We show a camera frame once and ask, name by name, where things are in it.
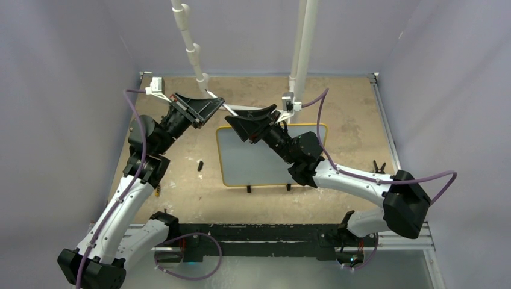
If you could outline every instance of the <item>white pipe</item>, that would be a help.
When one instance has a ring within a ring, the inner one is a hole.
[[[214,93],[210,92],[209,90],[206,90],[206,93],[211,96],[212,98],[218,98],[218,96],[216,96]],[[228,104],[226,104],[225,102],[222,104],[222,106],[232,115],[234,116],[237,116],[238,114],[232,110]]]
[[[310,48],[312,47],[312,40],[314,38],[314,29],[316,28],[316,16],[318,14],[319,0],[307,0],[304,29],[300,43],[300,53],[298,58],[298,71],[296,72],[295,83],[295,100],[302,101],[303,93],[305,90],[305,80],[307,76],[307,68],[309,67]],[[299,112],[295,112],[291,121],[298,122]]]
[[[261,110],[264,107],[247,107],[246,105],[227,104],[233,110]]]
[[[296,72],[298,70],[298,59],[300,55],[300,45],[302,42],[303,23],[305,19],[305,7],[307,0],[300,0],[298,8],[298,25],[295,36],[295,53],[293,54],[293,63],[291,64],[291,74],[289,75],[289,92],[295,91]]]
[[[190,7],[186,4],[182,4],[181,0],[171,1],[174,18],[176,20],[177,27],[179,30],[181,30],[181,35],[183,36],[184,44],[186,45],[186,53],[188,55],[188,59],[190,60],[190,64],[193,66],[193,71],[195,72],[195,77],[199,85],[199,89],[201,90],[202,95],[207,98],[209,97],[209,95],[206,93],[208,88],[207,83],[209,81],[209,75],[202,72],[199,60],[201,47],[197,43],[193,42],[192,36],[190,35],[190,30],[188,29]]]

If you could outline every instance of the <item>white wall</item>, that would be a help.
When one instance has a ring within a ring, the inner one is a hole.
[[[429,212],[452,289],[511,284],[510,15],[509,0],[423,0],[379,78],[403,167],[459,172]]]
[[[67,288],[57,265],[102,210],[137,70],[100,0],[0,1],[0,288]]]
[[[170,0],[105,0],[139,70],[193,74]],[[289,73],[298,0],[184,0],[207,73]],[[320,0],[311,73],[379,71],[419,0]]]

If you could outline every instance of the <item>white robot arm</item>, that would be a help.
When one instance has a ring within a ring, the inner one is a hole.
[[[144,254],[181,235],[177,218],[157,212],[136,234],[124,238],[135,214],[165,174],[170,161],[163,154],[188,127],[205,125],[224,100],[190,99],[178,93],[168,99],[162,94],[162,82],[151,84],[149,90],[166,100],[167,115],[160,123],[150,116],[132,121],[128,138],[130,157],[112,200],[78,246],[62,250],[58,257],[67,280],[74,285],[80,283],[81,288],[120,288],[127,270]]]
[[[344,237],[357,239],[375,232],[393,231],[406,238],[418,238],[431,199],[417,183],[400,183],[413,181],[410,173],[399,170],[396,175],[385,175],[338,164],[334,167],[322,157],[323,148],[314,132],[294,138],[288,135],[286,127],[280,125],[282,112],[276,108],[274,104],[261,110],[239,110],[235,111],[237,115],[226,116],[225,120],[242,141],[263,140],[291,164],[288,171],[298,184],[343,191],[378,206],[369,211],[348,212],[341,223]]]

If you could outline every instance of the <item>floor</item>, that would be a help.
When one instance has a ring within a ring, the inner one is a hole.
[[[149,78],[141,88],[149,85]],[[191,98],[201,94],[194,78],[165,77],[166,95],[179,92]],[[387,162],[392,173],[391,155],[385,131],[369,79],[309,77],[304,102],[329,87],[321,122],[328,126],[327,149],[335,162],[364,171],[372,171],[372,160]],[[209,88],[228,104],[265,107],[280,105],[286,92],[286,77],[215,77]],[[155,97],[139,95],[136,108],[160,120],[167,106]],[[306,108],[300,122],[314,123],[318,105]],[[189,128],[167,151],[171,160],[161,181],[159,197],[151,196],[132,223],[145,223],[151,214],[163,209],[181,223],[339,223],[349,210],[366,210],[374,205],[340,191],[294,187],[228,188],[222,183],[215,131],[227,125],[226,111],[219,110],[202,129]],[[113,194],[129,156],[128,144],[122,149],[116,171]],[[204,168],[197,172],[198,160]]]

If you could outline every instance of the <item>black clip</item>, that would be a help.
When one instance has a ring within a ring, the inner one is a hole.
[[[372,161],[372,164],[373,164],[373,166],[374,166],[374,173],[381,173],[381,174],[385,174],[384,169],[385,169],[385,166],[387,165],[387,163],[383,163],[383,164],[381,165],[381,168],[378,168],[378,164],[376,163],[376,161],[375,161],[375,160],[373,160],[373,161]]]

